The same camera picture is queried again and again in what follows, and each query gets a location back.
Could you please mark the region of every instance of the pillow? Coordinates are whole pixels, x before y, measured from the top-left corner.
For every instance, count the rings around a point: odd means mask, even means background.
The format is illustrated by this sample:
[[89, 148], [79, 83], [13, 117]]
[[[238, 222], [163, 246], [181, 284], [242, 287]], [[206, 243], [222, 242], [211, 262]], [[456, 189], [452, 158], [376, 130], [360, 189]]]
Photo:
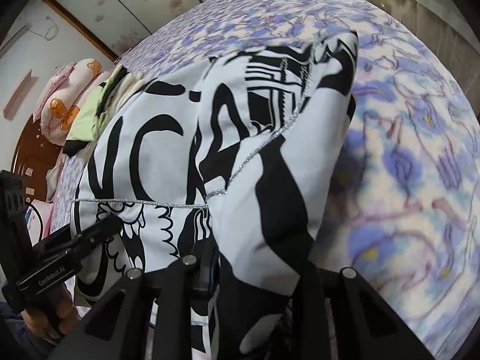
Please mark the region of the pillow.
[[[50, 218], [52, 215], [53, 204], [45, 203], [41, 200], [33, 200], [32, 205], [37, 209], [38, 213], [42, 218], [42, 239], [44, 239], [50, 233]], [[25, 222], [27, 224], [28, 234], [30, 235], [32, 245], [35, 245], [38, 242], [38, 238], [40, 236], [41, 226], [38, 214], [30, 206], [27, 207], [27, 211], [25, 212]]]
[[33, 121], [37, 121], [42, 116], [42, 110], [50, 95], [69, 77], [77, 63], [75, 61], [69, 62], [62, 67], [57, 74], [55, 74], [48, 83], [46, 83], [40, 97], [35, 106], [35, 112], [32, 114]]
[[100, 62], [92, 58], [78, 62], [69, 78], [49, 97], [42, 110], [40, 128], [50, 142], [64, 144], [70, 126], [80, 111], [75, 106], [77, 100], [101, 68]]
[[90, 92], [92, 92], [93, 88], [100, 85], [103, 81], [108, 80], [110, 74], [110, 71], [102, 71], [98, 76], [96, 76], [95, 79], [90, 83], [90, 85], [88, 85], [82, 92], [82, 94], [78, 98], [76, 106], [81, 109], [82, 105], [85, 104], [85, 101], [87, 100]]

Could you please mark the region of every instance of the hand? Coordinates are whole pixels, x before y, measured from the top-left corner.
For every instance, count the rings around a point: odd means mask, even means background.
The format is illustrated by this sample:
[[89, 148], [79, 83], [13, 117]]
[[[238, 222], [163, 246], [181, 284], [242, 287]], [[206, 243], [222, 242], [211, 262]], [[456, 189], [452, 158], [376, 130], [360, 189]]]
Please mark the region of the hand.
[[[79, 320], [77, 309], [71, 300], [71, 294], [64, 284], [60, 288], [61, 298], [57, 303], [57, 315], [61, 318], [58, 326], [59, 330], [68, 333]], [[51, 330], [49, 320], [43, 311], [28, 309], [22, 311], [22, 317], [30, 331], [37, 337], [40, 337], [50, 343], [54, 343], [48, 330]]]

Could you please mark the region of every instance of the wooden headboard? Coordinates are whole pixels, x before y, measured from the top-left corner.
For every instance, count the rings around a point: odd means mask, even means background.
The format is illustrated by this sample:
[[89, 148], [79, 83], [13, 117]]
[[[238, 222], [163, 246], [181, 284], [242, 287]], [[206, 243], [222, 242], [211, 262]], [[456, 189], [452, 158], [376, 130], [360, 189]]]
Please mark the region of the wooden headboard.
[[28, 119], [13, 154], [10, 171], [25, 176], [23, 187], [26, 198], [43, 200], [47, 198], [45, 176], [57, 162], [60, 146], [50, 143], [40, 132], [40, 121]]

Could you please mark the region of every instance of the screw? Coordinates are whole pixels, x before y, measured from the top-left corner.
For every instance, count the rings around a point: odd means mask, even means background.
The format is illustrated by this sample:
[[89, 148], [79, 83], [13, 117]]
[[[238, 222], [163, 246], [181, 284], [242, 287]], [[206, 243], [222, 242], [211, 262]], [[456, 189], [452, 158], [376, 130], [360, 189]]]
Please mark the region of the screw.
[[347, 279], [354, 279], [357, 276], [357, 271], [353, 268], [344, 268], [342, 270], [342, 275]]
[[132, 280], [138, 279], [140, 276], [142, 276], [142, 270], [139, 268], [132, 268], [127, 272], [127, 277]]
[[195, 264], [197, 262], [197, 258], [194, 255], [189, 254], [189, 255], [182, 258], [182, 262], [186, 266], [192, 266], [193, 264]]

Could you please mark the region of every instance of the person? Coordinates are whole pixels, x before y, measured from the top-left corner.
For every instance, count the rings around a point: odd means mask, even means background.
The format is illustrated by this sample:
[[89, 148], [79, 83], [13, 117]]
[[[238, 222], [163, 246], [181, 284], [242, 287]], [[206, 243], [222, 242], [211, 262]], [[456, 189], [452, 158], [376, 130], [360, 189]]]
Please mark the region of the person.
[[[57, 315], [62, 319], [59, 330], [68, 333], [79, 320], [77, 309], [73, 305], [70, 292], [63, 284], [61, 297], [56, 305]], [[5, 302], [0, 302], [0, 316], [10, 333], [31, 360], [44, 360], [55, 347], [52, 331], [44, 312], [35, 309], [24, 310], [16, 314]]]

